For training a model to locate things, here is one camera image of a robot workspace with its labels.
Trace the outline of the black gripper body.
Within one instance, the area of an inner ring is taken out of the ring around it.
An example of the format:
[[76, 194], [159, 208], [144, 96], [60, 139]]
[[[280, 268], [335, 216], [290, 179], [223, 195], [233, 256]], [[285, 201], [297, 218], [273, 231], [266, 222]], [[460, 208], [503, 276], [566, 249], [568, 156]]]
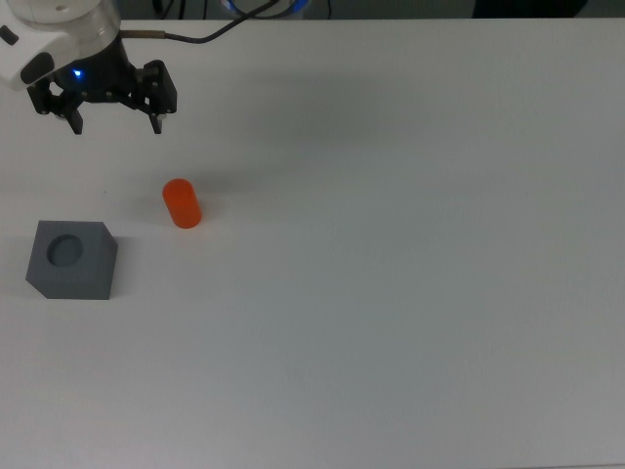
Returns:
[[97, 54], [76, 60], [54, 72], [54, 83], [62, 90], [53, 99], [58, 103], [91, 100], [98, 103], [110, 97], [130, 106], [143, 106], [138, 93], [136, 68], [129, 62], [121, 38], [115, 38]]

